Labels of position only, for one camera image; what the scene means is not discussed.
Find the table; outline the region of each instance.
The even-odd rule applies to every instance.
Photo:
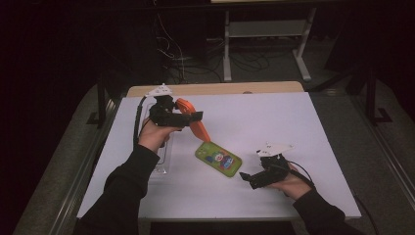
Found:
[[[204,111],[203,123],[211,140],[243,159],[240,171],[262,171],[255,151],[266,141],[292,144],[295,149],[286,152],[285,157],[306,168],[320,194],[343,210],[347,218],[360,217],[309,95],[302,92],[299,83],[169,87],[174,98],[180,96],[193,103],[197,110]],[[132,87],[128,97],[122,100],[78,217],[96,202],[107,176],[131,153],[136,107],[140,96],[153,88]],[[146,102],[143,107],[154,101],[149,98]],[[194,153],[202,141],[193,136],[189,128],[172,134],[170,141],[168,172],[151,176],[148,195],[141,203],[140,218],[154,221],[300,218],[291,199],[280,192],[268,188],[253,190],[238,174],[227,178],[196,159]]]

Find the green phone case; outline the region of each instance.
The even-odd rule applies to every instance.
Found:
[[[195,156],[228,177],[233,177],[242,165],[241,158],[213,142],[204,142],[196,150]]]

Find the orange object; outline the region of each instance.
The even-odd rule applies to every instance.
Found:
[[[182,114],[191,114],[194,113],[196,110],[193,107],[193,105],[188,102],[187,100],[184,100],[182,98],[178,98],[176,100],[177,107],[179,108],[180,112]],[[193,121],[190,123],[190,129],[192,130],[193,134],[198,137],[199,139],[210,142],[210,137],[208,136],[208,132],[205,130],[205,126],[202,124],[201,121]]]

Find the human arm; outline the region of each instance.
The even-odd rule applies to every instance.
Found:
[[[345,214],[325,201],[315,189],[289,173],[283,181],[269,185],[296,200],[293,204],[311,235],[362,235],[345,223]]]
[[[107,178],[104,193],[79,220],[74,234],[137,234],[140,200],[146,196],[150,174],[159,161],[162,142],[176,127],[146,122],[128,160]]]

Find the cable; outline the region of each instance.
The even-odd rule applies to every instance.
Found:
[[[300,164],[297,164],[297,163],[294,163],[294,162],[292,162],[292,161],[287,161],[287,162],[289,162],[290,164],[294,164],[294,165],[296,165],[296,166],[298,166],[298,167],[300,167],[306,174],[307,174],[307,176],[308,176],[308,179],[312,182],[312,179],[311,179],[311,176],[310,176],[310,174],[307,172],[307,170],[305,170],[304,169],[304,167],[302,167]]]
[[[141,112],[143,110],[143,103],[146,100],[146,98],[147,98],[147,96],[143,96],[143,98],[140,101],[140,104],[137,107],[137,113],[135,114],[134,133],[133,133],[133,136],[132,136],[134,149],[138,145],[138,138],[139,138],[138,126],[140,126]]]
[[[360,204],[361,207],[363,207],[363,209],[365,210],[367,216],[370,219],[370,222],[372,223],[373,229],[375,230],[375,234],[379,235],[379,229],[378,226],[375,223],[375,220],[372,217],[372,214],[369,212],[369,210],[367,210],[366,206],[363,204],[363,202],[357,197],[356,194],[353,194],[354,199],[357,201],[358,204]]]

